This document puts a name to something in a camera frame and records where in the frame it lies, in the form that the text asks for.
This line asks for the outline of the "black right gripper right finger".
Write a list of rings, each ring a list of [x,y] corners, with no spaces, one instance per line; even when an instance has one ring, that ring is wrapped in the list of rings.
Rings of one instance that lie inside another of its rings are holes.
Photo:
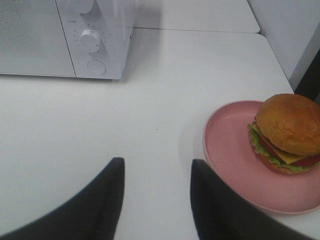
[[[190,205],[201,240],[309,240],[232,190],[203,159],[193,159]]]

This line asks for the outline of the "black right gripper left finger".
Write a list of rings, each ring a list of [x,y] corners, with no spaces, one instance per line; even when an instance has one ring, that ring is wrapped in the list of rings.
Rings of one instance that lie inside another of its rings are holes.
[[[112,240],[125,191],[125,160],[114,157],[80,192],[2,240]]]

